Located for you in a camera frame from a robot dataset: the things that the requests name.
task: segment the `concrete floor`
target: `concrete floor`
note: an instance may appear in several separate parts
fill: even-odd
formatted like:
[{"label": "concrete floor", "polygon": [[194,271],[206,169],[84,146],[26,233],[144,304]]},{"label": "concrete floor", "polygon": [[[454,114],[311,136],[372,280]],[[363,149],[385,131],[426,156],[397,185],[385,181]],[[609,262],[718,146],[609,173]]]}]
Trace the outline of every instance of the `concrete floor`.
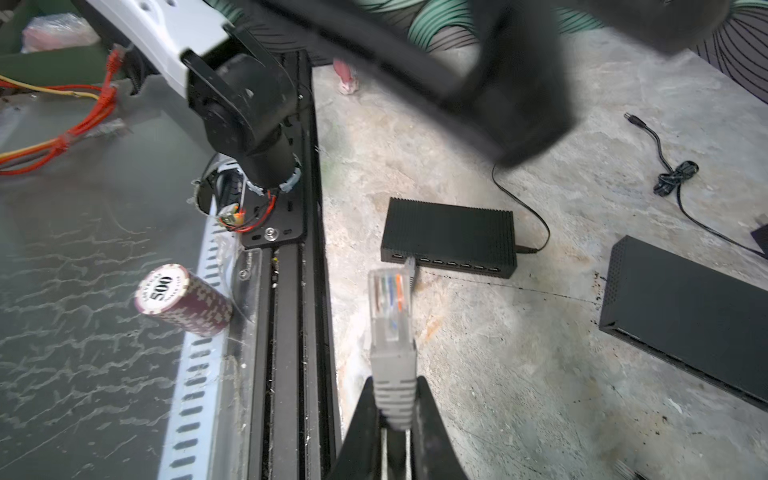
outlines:
[{"label": "concrete floor", "polygon": [[[768,263],[652,193],[662,169],[696,161],[684,204],[754,245],[768,209],[768,106],[691,52],[664,59],[608,31],[564,37],[578,127],[500,178],[541,212],[552,240],[510,280],[423,270],[415,289],[419,371],[474,479],[616,478],[622,458],[652,480],[768,478],[768,413],[597,328],[611,246],[623,235],[768,289]],[[466,64],[472,51],[449,52]],[[380,267],[387,202],[405,197],[515,211],[518,243],[544,231],[490,180],[490,165],[371,81],[336,93],[315,70],[323,207],[344,428],[370,343],[366,275]]]}]

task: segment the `plastic bag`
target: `plastic bag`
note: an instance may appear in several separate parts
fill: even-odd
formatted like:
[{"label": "plastic bag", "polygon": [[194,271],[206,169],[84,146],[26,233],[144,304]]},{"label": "plastic bag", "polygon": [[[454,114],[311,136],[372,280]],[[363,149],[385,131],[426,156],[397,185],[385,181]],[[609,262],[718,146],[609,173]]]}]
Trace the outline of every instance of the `plastic bag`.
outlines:
[{"label": "plastic bag", "polygon": [[94,29],[74,13],[34,17],[22,31],[22,53],[84,47],[97,41]]}]

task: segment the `red wire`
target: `red wire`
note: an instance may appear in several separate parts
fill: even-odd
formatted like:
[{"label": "red wire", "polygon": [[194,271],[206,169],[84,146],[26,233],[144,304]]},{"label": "red wire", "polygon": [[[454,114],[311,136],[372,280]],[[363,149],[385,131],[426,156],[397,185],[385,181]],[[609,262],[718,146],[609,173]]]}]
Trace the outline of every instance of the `red wire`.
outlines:
[{"label": "red wire", "polygon": [[254,228],[258,228],[262,223],[264,223],[266,221],[266,219],[272,213],[272,209],[275,207],[275,202],[277,202],[277,195],[272,197],[272,200],[270,200],[270,205],[266,208],[266,212],[264,213],[263,217],[261,217],[259,219],[259,221],[257,221],[254,225],[251,225],[250,227],[241,228],[241,229],[238,229],[238,230],[235,230],[235,231],[238,232],[238,233],[248,233],[251,230],[253,230]]},{"label": "red wire", "polygon": [[106,117],[108,117],[114,111],[114,99],[117,94],[117,89],[111,86],[112,76],[115,72],[118,71],[122,63],[123,58],[121,51],[117,49],[112,50],[107,59],[107,74],[104,76],[104,83],[100,88],[95,87],[94,85],[58,85],[56,87],[50,87],[55,90],[84,88],[88,90],[99,91],[100,94],[99,99],[96,101],[96,105],[94,105],[88,115],[79,124],[75,125],[73,128],[70,128],[62,135],[59,135],[57,138],[51,141],[50,146],[45,145],[32,150],[24,151],[20,154],[12,155],[11,157],[0,161],[0,164],[15,160],[17,158],[26,157],[29,154],[34,154],[50,147],[51,150],[41,160],[27,165],[26,167],[17,168],[14,170],[0,170],[0,175],[21,175],[42,167],[53,158],[67,151],[71,137],[79,137],[80,135],[91,130],[93,127],[99,125]]},{"label": "red wire", "polygon": [[[19,87],[16,84],[8,83],[7,81],[0,80],[0,87],[3,88],[16,88],[23,90],[24,87]],[[51,87],[45,87],[49,88],[51,90],[74,90],[75,88],[80,88],[81,90],[92,90],[92,91],[101,91],[101,87],[97,87],[95,85],[84,85],[84,84],[76,84],[76,85],[52,85]]]}]

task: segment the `yellow wire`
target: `yellow wire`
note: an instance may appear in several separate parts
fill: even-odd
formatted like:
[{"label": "yellow wire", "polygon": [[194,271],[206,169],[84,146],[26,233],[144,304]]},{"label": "yellow wire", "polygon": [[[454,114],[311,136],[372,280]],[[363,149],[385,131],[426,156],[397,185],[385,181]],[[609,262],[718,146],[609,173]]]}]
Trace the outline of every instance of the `yellow wire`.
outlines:
[{"label": "yellow wire", "polygon": [[[98,95],[92,94],[87,91],[72,91],[72,90],[52,90],[50,88],[45,87],[38,87],[35,85],[26,84],[23,81],[14,80],[12,78],[5,77],[4,75],[0,75],[0,80],[6,81],[9,84],[16,85],[17,87],[26,88],[28,90],[34,90],[34,91],[41,91],[43,93],[47,94],[54,94],[54,95],[66,95],[69,97],[82,97],[82,98],[93,98],[94,100],[98,100]],[[33,148],[42,147],[44,145],[51,144],[52,141],[44,141],[36,145],[32,145],[30,147],[24,147],[19,148],[18,150],[14,151],[8,151],[0,154],[0,162],[2,162],[5,158],[11,157],[12,155],[22,154],[27,150],[31,150]]]},{"label": "yellow wire", "polygon": [[29,147],[19,148],[18,150],[14,151],[6,151],[0,154],[0,163],[8,157],[11,157],[12,155],[21,154],[24,153],[27,150],[31,150],[33,148],[42,147],[43,145],[48,146],[48,144],[52,144],[52,140],[44,141],[36,145],[30,145]]},{"label": "yellow wire", "polygon": [[87,91],[51,90],[50,88],[36,87],[34,85],[26,84],[23,81],[13,80],[12,78],[8,78],[3,75],[0,75],[0,80],[7,81],[9,84],[14,84],[17,87],[27,88],[28,90],[34,90],[34,91],[41,91],[47,94],[67,95],[70,97],[85,97],[85,98],[93,98],[94,100],[98,100],[98,95],[92,94],[91,92],[87,92]]}]

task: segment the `pink object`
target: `pink object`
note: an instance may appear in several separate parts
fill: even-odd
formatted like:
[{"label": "pink object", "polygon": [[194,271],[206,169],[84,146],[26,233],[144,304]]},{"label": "pink object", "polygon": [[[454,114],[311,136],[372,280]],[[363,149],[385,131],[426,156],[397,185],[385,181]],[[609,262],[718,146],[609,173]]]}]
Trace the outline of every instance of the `pink object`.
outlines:
[{"label": "pink object", "polygon": [[341,60],[333,60],[333,70],[339,75],[339,91],[344,95],[351,95],[359,88],[359,82],[357,81],[357,75],[355,72]]}]

